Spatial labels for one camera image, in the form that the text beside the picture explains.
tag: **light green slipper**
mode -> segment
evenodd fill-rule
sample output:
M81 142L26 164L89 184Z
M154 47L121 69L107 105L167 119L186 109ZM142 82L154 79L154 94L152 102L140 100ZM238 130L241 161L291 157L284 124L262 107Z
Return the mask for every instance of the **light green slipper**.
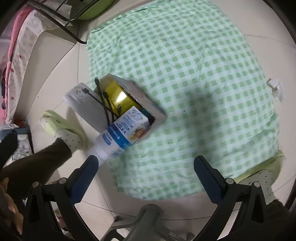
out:
M54 137L59 130L66 129L77 134L80 137L82 145L79 150L86 149L87 137L83 130L80 129L78 126L71 124L69 121L61 117L53 110L46 110L43 113L42 118L46 118L46 122L43 121L42 126L48 134Z
M285 155L283 154L283 152L281 150L278 150L274 157L269 158L268 160L262 162L261 164L256 165L255 167L247 170L245 173L239 175L233 180L236 183L239 183L243 179L250 177L261 170L269 169L273 171L273 175L274 175L273 182L272 182L273 184L279 176L279 173L281 171L282 161L284 158L285 158Z

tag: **crumpled paper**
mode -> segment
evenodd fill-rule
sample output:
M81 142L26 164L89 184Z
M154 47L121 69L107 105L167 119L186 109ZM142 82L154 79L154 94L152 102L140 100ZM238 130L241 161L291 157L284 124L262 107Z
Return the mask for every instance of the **crumpled paper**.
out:
M269 79L267 84L272 89L272 96L274 97L274 100L278 103L281 103L286 97L284 93L284 87L279 79Z

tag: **sock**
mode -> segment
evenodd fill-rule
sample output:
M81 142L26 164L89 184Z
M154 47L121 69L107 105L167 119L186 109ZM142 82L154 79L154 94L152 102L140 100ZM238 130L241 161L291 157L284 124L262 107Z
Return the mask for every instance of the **sock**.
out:
M256 174L245 178L239 184L252 185L253 182L259 182L263 191L266 205L272 203L277 198L275 197L271 185L273 183L273 171L265 169L257 172Z
M55 138L62 139L70 148L72 153L77 151L78 148L80 148L82 145L80 137L77 134L70 132L66 129L59 130L55 134Z

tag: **cardboard box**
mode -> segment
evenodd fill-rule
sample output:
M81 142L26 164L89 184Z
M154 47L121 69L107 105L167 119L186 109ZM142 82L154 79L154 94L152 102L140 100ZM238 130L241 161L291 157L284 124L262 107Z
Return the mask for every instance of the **cardboard box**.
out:
M159 127L166 119L162 110L154 105L154 103L143 94L143 92L132 82L119 78L112 74L107 74L104 78L114 79L124 91L133 97L144 109L146 109L151 116L155 118L147 133L141 140L147 138L153 131ZM89 125L96 131L102 133L107 127L106 115L100 96L92 91L85 84L80 83L64 95L64 100L77 112ZM108 111L109 119L111 120L111 113Z

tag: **person's hand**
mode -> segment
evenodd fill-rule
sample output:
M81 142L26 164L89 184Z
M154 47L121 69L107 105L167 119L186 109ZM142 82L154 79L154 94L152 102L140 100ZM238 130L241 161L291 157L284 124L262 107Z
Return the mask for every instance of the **person's hand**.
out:
M5 178L2 182L0 182L0 188L4 191L4 196L6 198L7 204L8 204L8 209L13 212L13 218L12 222L15 224L15 227L17 231L22 234L22 223L24 220L24 217L21 213L19 213L18 208L16 204L14 203L13 199L11 196L9 196L6 191L7 191L7 186L8 186L8 177Z

